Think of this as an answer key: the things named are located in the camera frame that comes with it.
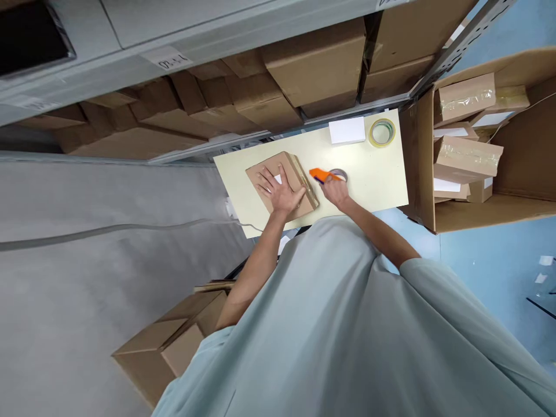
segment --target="shelf label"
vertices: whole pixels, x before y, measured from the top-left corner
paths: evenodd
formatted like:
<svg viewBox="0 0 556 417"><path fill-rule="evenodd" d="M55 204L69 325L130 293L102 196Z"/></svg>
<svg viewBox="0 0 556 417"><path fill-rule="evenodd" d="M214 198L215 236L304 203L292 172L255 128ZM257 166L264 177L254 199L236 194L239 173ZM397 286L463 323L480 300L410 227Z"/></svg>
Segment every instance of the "shelf label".
<svg viewBox="0 0 556 417"><path fill-rule="evenodd" d="M141 54L141 56L164 71L175 70L192 64L180 51L172 46L163 46L158 49Z"/></svg>

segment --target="tape roll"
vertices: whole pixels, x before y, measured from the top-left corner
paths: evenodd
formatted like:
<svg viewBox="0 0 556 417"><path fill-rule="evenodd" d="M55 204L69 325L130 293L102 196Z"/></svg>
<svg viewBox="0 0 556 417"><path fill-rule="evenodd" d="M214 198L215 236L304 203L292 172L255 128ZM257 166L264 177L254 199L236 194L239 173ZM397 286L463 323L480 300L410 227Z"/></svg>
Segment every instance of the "tape roll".
<svg viewBox="0 0 556 417"><path fill-rule="evenodd" d="M369 131L369 142L377 148L388 146L396 136L396 127L388 119L378 119Z"/></svg>

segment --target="paper note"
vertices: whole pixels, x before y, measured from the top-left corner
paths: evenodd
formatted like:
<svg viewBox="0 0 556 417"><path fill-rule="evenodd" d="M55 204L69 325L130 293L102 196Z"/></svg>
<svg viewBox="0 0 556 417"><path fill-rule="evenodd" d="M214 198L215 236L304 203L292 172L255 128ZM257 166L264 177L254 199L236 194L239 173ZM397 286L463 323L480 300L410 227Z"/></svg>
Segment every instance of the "paper note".
<svg viewBox="0 0 556 417"><path fill-rule="evenodd" d="M499 125L504 120L506 120L513 112L503 112L503 113L494 113L491 115L484 115L479 119L477 123L473 125L473 127L481 127L481 126L492 126L492 125Z"/></svg>
<svg viewBox="0 0 556 417"><path fill-rule="evenodd" d="M158 49L153 49L141 54L141 56L165 71L186 67L193 63L193 61L186 58L180 51L172 46L163 46Z"/></svg>
<svg viewBox="0 0 556 417"><path fill-rule="evenodd" d="M462 185L457 182L439 180L434 178L434 190L435 191L450 191L450 192L460 192Z"/></svg>
<svg viewBox="0 0 556 417"><path fill-rule="evenodd" d="M469 136L467 130L462 127L455 127L453 129L434 129L434 137L447 136Z"/></svg>

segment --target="gray cable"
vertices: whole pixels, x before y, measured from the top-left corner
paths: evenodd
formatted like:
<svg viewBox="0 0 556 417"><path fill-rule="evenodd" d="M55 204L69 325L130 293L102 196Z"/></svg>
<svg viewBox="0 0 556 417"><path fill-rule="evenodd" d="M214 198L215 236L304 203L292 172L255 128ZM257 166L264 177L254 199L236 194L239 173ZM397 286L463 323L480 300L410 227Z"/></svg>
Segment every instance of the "gray cable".
<svg viewBox="0 0 556 417"><path fill-rule="evenodd" d="M72 242L74 240L87 239L88 237L106 235L107 233L119 232L123 230L152 230L152 231L169 231L173 229L188 228L201 223L213 224L238 224L240 226L251 226L256 231L262 232L252 224L243 224L238 220L213 220L213 219L199 219L187 223L170 225L170 226L152 226L142 224L118 224L112 226L105 226L98 229L91 229L88 231L81 231L76 233L69 233L67 235L51 236L51 237L38 237L36 239L25 240L12 240L11 242L0 242L0 252L8 252L14 250L31 249L42 246L51 246L60 243Z"/></svg>

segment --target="cardboard box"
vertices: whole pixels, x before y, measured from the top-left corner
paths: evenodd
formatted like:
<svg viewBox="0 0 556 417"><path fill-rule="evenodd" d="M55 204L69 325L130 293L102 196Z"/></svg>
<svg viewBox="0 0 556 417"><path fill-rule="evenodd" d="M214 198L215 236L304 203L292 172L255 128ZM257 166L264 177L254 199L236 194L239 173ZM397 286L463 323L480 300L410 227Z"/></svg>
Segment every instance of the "cardboard box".
<svg viewBox="0 0 556 417"><path fill-rule="evenodd" d="M478 141L479 136L471 127L469 122L456 122L451 125L446 125L433 130L434 141L436 142L442 136L453 136L459 137L461 139L468 139L472 141Z"/></svg>
<svg viewBox="0 0 556 417"><path fill-rule="evenodd" d="M20 120L16 124L30 129L54 130L63 127L84 125L85 115L77 104L72 104L48 113Z"/></svg>
<svg viewBox="0 0 556 417"><path fill-rule="evenodd" d="M205 139L226 133L189 117L166 78L145 85L138 93L139 101L131 104L131 110L141 123Z"/></svg>
<svg viewBox="0 0 556 417"><path fill-rule="evenodd" d="M374 41L370 72L434 55L477 0L417 0L386 9Z"/></svg>
<svg viewBox="0 0 556 417"><path fill-rule="evenodd" d="M233 71L222 60L197 65L196 67L188 68L187 71L204 81L222 76L233 75Z"/></svg>
<svg viewBox="0 0 556 417"><path fill-rule="evenodd" d="M365 47L363 18L261 48L266 69L294 107L357 90Z"/></svg>
<svg viewBox="0 0 556 417"><path fill-rule="evenodd" d="M496 87L524 85L531 104L501 128L492 144L504 146L493 195L483 204L434 204L434 90L483 74L495 74ZM533 220L556 215L556 47L526 50L437 81L400 113L409 204L400 209L435 233Z"/></svg>
<svg viewBox="0 0 556 417"><path fill-rule="evenodd" d="M131 88L122 89L102 96L93 97L86 101L109 108L117 108L126 104L131 104L139 99L137 93Z"/></svg>
<svg viewBox="0 0 556 417"><path fill-rule="evenodd" d="M361 103L408 93L433 63L430 55L392 68L361 74Z"/></svg>
<svg viewBox="0 0 556 417"><path fill-rule="evenodd" d="M493 73L439 88L434 94L434 127L458 122L495 104Z"/></svg>
<svg viewBox="0 0 556 417"><path fill-rule="evenodd" d="M496 177L503 150L497 145L442 136L434 143L434 178L469 184Z"/></svg>
<svg viewBox="0 0 556 417"><path fill-rule="evenodd" d="M317 118L355 106L357 90L301 106L308 118Z"/></svg>
<svg viewBox="0 0 556 417"><path fill-rule="evenodd" d="M251 75L264 74L266 72L265 63L262 60L259 49L251 49L239 54L222 58L222 61L239 78L247 78Z"/></svg>
<svg viewBox="0 0 556 417"><path fill-rule="evenodd" d="M224 78L197 81L186 71L170 77L182 106L192 118L237 134L263 130L237 112Z"/></svg>
<svg viewBox="0 0 556 417"><path fill-rule="evenodd" d="M290 215L286 218L286 222L290 222L298 217L301 217L307 213L310 213L314 209L319 206L319 201L316 199L313 193L313 189L311 187L310 182L305 177L305 173L299 164L299 160L297 156L292 155L288 152L281 152L277 155L274 155L268 159L265 159L261 163L254 165L245 170L245 173L249 177L249 180L253 183L253 186L259 184L264 186L264 182L257 176L257 173L260 173L263 167L266 167L270 173L276 178L278 182L282 182L282 178L280 177L280 170L278 164L282 164L284 167L284 171L286 172L286 176L288 177L288 183L292 191L296 192L301 189L304 185L307 189L307 192L301 199L299 203L299 207L296 208L294 211L290 213ZM270 199L266 196L261 194L257 190L259 196L261 197L262 202L265 204L266 209L269 213L272 213L273 207Z"/></svg>
<svg viewBox="0 0 556 417"><path fill-rule="evenodd" d="M224 291L191 295L112 354L151 408L214 331L225 301Z"/></svg>
<svg viewBox="0 0 556 417"><path fill-rule="evenodd" d="M498 127L529 107L525 86L496 89L496 104L473 116L469 123L474 129Z"/></svg>
<svg viewBox="0 0 556 417"><path fill-rule="evenodd" d="M263 129L281 133L301 126L299 111L293 108L269 74L248 78L225 78L237 112Z"/></svg>
<svg viewBox="0 0 556 417"><path fill-rule="evenodd" d="M439 203L438 199L467 199L470 194L469 184L458 184L457 182L450 182L434 179L434 202Z"/></svg>
<svg viewBox="0 0 556 417"><path fill-rule="evenodd" d="M64 153L77 156L119 159L151 159L170 151L204 143L198 137L176 133L137 122L131 109L108 109L82 103L90 123L53 132Z"/></svg>

